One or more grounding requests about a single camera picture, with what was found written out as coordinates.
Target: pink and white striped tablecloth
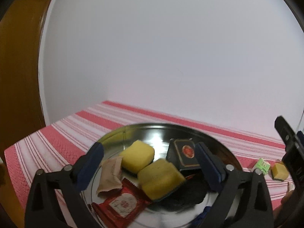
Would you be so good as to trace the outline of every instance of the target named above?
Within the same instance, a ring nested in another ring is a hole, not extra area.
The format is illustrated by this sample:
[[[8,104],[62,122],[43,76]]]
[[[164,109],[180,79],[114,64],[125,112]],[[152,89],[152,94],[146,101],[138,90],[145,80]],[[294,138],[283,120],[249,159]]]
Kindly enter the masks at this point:
[[[59,171],[66,164],[74,164],[104,134],[141,122],[169,122],[209,134],[233,152],[244,170],[250,170],[259,158],[273,164],[285,154],[282,141],[273,138],[105,101],[42,128],[5,150],[10,178],[21,205],[25,208],[31,182],[38,169]],[[292,180],[279,182],[269,175],[265,178],[275,208]],[[66,209],[60,192],[58,196],[61,208]]]

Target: yellow sponge cube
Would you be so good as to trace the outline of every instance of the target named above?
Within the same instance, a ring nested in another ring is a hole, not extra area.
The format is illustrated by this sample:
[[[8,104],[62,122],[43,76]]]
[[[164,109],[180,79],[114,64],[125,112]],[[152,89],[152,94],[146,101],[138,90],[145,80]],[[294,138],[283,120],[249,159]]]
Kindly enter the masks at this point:
[[[119,156],[123,157],[121,166],[137,174],[154,159],[154,148],[137,140],[131,146],[124,149]]]
[[[289,172],[286,169],[285,165],[280,164],[280,163],[275,163],[271,169],[272,173],[272,178],[274,180],[279,180],[279,181],[285,181],[288,176]]]
[[[158,159],[142,169],[137,178],[142,190],[153,201],[159,201],[186,181],[172,163]]]

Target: white wall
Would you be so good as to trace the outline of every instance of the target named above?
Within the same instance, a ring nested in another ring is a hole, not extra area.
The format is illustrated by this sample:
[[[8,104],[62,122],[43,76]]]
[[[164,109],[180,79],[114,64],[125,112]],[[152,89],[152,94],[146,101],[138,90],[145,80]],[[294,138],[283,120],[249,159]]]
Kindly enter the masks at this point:
[[[277,137],[304,108],[304,34],[283,0],[56,0],[50,122],[105,99]]]

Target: silver bolt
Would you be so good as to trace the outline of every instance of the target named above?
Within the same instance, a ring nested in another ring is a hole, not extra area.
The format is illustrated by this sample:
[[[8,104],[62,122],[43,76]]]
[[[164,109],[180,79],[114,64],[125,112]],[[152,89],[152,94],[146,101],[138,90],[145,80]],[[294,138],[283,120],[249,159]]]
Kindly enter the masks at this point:
[[[228,165],[226,165],[226,169],[229,170],[229,171],[233,171],[234,166],[232,164],[228,164]]]
[[[73,166],[70,165],[70,164],[67,164],[65,167],[63,167],[63,169],[64,169],[65,171],[70,171],[70,170],[72,170],[72,168],[73,168]]]
[[[255,169],[254,172],[258,175],[262,175],[262,171],[260,169]]]
[[[43,169],[39,169],[36,171],[36,175],[40,176],[42,173],[44,173]]]

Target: red packet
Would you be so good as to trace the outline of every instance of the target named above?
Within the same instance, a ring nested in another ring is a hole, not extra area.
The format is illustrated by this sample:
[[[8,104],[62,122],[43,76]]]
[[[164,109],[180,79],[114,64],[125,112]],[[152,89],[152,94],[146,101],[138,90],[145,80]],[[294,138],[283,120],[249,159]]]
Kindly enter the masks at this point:
[[[103,203],[92,203],[95,212],[108,228],[126,228],[152,201],[128,179],[123,188]]]

